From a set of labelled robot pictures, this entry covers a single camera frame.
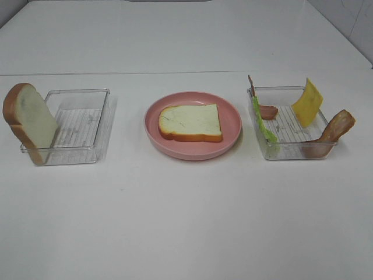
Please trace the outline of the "curled bacon strip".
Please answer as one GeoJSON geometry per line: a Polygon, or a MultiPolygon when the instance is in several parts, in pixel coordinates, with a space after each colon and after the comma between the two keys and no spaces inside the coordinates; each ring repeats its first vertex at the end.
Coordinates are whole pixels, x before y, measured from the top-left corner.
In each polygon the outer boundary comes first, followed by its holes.
{"type": "MultiPolygon", "coordinates": [[[[252,95],[253,97],[256,97],[254,83],[250,75],[248,75],[248,80],[251,85],[252,95]]],[[[264,105],[259,104],[258,109],[263,120],[273,120],[278,113],[278,109],[275,106],[264,106],[264,105]]]]}

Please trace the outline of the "pink round plate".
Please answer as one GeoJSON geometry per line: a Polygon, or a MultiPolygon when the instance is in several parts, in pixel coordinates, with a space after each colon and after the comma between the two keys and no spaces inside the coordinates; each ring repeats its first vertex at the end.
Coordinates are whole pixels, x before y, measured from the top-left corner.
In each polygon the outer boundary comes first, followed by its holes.
{"type": "Polygon", "coordinates": [[[204,92],[161,98],[148,108],[144,123],[159,151],[183,160],[222,155],[236,143],[242,129],[240,114],[231,103],[204,92]]]}

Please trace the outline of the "green lettuce leaf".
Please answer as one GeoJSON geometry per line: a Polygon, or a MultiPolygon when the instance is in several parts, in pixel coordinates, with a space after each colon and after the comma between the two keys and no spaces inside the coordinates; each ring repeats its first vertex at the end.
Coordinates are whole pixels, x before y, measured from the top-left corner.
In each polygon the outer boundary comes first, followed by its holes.
{"type": "Polygon", "coordinates": [[[257,97],[252,98],[252,105],[255,110],[256,123],[258,125],[259,145],[264,146],[265,148],[270,148],[273,153],[278,153],[280,148],[277,145],[274,145],[274,143],[277,143],[277,136],[271,130],[266,128],[259,110],[259,102],[257,97]]]}

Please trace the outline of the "white bread slice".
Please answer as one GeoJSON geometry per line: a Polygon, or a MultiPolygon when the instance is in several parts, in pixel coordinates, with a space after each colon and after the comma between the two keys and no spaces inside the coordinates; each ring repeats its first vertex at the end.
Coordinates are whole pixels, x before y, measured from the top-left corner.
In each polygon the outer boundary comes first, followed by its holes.
{"type": "Polygon", "coordinates": [[[165,139],[181,142],[221,142],[217,104],[180,105],[159,115],[159,131],[165,139]]]}

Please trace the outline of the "long bacon strip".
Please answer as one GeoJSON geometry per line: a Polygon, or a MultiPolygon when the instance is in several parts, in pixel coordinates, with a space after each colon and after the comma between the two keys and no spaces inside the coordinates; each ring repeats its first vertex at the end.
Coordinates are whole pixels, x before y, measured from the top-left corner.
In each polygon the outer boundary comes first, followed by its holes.
{"type": "Polygon", "coordinates": [[[307,159],[327,157],[334,144],[354,126],[355,122],[355,118],[347,110],[338,112],[318,139],[303,142],[301,150],[304,157],[307,159]]]}

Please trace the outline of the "yellow cheese slice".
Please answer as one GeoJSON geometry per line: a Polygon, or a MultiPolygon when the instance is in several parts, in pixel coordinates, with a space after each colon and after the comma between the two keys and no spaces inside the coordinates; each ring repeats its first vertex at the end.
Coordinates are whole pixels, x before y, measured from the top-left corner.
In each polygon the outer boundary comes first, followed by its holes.
{"type": "Polygon", "coordinates": [[[298,122],[303,128],[308,127],[313,122],[322,102],[323,97],[319,90],[307,78],[301,97],[291,105],[298,122]]]}

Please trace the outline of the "leaning bread slice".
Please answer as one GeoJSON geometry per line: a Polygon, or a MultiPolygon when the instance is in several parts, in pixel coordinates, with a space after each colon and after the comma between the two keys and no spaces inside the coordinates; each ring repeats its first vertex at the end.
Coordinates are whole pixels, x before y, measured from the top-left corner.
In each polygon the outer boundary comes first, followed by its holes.
{"type": "Polygon", "coordinates": [[[14,85],[3,101],[2,112],[12,132],[29,150],[32,162],[43,165],[47,152],[39,150],[51,147],[58,123],[36,88],[29,83],[14,85]]]}

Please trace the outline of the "clear left bread tray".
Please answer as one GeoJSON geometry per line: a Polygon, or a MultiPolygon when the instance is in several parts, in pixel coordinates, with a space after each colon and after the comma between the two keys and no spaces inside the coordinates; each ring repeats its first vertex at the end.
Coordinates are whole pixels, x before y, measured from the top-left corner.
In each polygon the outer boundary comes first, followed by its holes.
{"type": "Polygon", "coordinates": [[[49,149],[27,149],[45,158],[43,166],[96,163],[106,155],[116,103],[108,89],[52,90],[45,98],[58,123],[49,149]]]}

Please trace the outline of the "clear right ingredient tray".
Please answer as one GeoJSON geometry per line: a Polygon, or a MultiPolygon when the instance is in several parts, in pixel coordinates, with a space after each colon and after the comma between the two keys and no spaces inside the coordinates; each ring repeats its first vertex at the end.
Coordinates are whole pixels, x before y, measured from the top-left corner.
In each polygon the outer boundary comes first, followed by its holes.
{"type": "MultiPolygon", "coordinates": [[[[278,113],[273,120],[264,120],[267,129],[277,136],[277,145],[280,150],[273,153],[270,148],[260,146],[263,157],[267,160],[305,160],[302,145],[305,141],[318,139],[326,128],[328,121],[321,111],[318,111],[313,122],[303,128],[298,122],[291,105],[295,103],[304,91],[303,86],[274,86],[256,87],[256,96],[259,104],[275,106],[278,113]]],[[[252,105],[252,91],[247,89],[249,96],[249,113],[253,122],[256,137],[259,138],[255,110],[252,105]]]]}

